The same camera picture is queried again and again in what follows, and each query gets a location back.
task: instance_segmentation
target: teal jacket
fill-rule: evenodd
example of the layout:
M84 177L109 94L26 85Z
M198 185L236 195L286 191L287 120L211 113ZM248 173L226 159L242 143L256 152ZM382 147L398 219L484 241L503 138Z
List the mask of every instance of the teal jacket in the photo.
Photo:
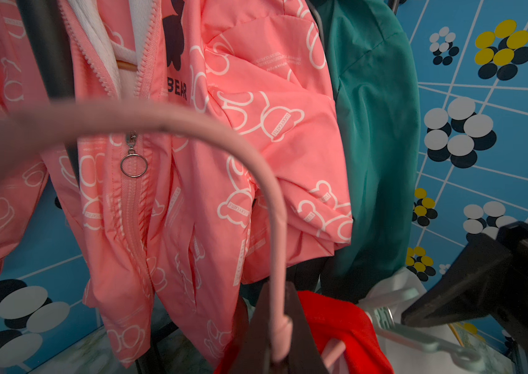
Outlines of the teal jacket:
M328 259L322 293L356 302L405 264L420 132L409 41L382 0L311 0L343 139L351 245Z

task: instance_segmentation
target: pink jacket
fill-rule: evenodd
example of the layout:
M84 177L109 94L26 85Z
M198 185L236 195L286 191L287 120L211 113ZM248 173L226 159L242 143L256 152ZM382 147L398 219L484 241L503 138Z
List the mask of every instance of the pink jacket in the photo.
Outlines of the pink jacket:
M187 105L245 136L283 188L289 266L350 242L335 104L304 0L92 4L60 1L77 100L133 95ZM24 41L15 50L32 58ZM116 59L138 65L132 89ZM35 65L25 67L41 82ZM155 292L215 365L232 338L239 284L269 274L257 184L228 154L167 134L139 134L134 151L148 162L140 178L121 172L125 134L81 138L78 147L80 197L64 150L42 156L90 270L84 303L99 308L118 358L128 366L147 350Z

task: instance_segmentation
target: black plastic object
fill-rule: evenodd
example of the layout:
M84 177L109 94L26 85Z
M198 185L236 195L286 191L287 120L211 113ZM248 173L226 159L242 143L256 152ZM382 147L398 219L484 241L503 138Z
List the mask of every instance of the black plastic object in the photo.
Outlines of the black plastic object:
M430 327L492 315L528 352L528 224L485 234L470 243L428 293L402 314L402 323Z
M70 44L57 0L17 0L17 5L48 96L74 98ZM78 183L79 150L76 143L65 147Z

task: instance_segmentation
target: red fabric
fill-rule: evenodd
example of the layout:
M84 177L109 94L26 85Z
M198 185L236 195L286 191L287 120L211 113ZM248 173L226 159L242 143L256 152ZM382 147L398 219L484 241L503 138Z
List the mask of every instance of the red fabric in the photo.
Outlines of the red fabric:
M305 318L321 354L331 338L346 345L345 360L350 374L394 374L393 367L378 346L372 322L356 305L310 291L299 291ZM229 349L214 374L227 373L238 355Z

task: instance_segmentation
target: white dot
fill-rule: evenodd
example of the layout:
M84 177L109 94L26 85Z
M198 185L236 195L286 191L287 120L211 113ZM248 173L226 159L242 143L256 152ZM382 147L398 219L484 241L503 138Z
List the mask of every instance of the white dot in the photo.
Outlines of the white dot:
M449 139L447 149L454 156L465 156L474 150L474 140L465 134L455 135Z
M480 234L482 232L483 226L480 221L477 220L467 220L463 222L463 229L470 234Z
M449 104L447 113L454 120L464 120L474 114L476 103L470 98L457 98Z
M471 116L463 124L463 131L472 138L482 138L492 130L492 118L486 114Z
M482 232L485 233L486 235L489 235L493 239L497 239L497 234L499 233L499 229L494 228L492 226L487 226L487 228L482 230Z
M477 220L479 218L482 218L482 216L484 215L484 211L482 210L482 206L470 204L466 205L466 207L463 208L463 214L465 214L467 218Z
M445 36L445 41L447 43L450 43L452 41L455 40L455 33L454 32L450 32L449 34L447 34L447 36Z
M424 137L424 144L433 151L445 148L448 141L449 137L443 130L432 130Z
M48 298L45 288L37 285L19 288L0 303L0 317L15 319L38 310Z
M62 301L42 306L31 314L27 329L32 333L43 333L61 324L69 315L70 306Z
M511 217L509 215L503 215L499 218L497 218L497 227L500 228L502 226L506 226L510 223L517 222L517 220L514 217Z
M505 206L498 201L489 201L484 204L484 213L491 217L501 217L505 214Z
M0 348L0 367L11 367L28 360L42 342L40 334L23 334L14 338Z
M449 122L449 115L443 108L434 108L426 112L424 124L431 130L437 130Z

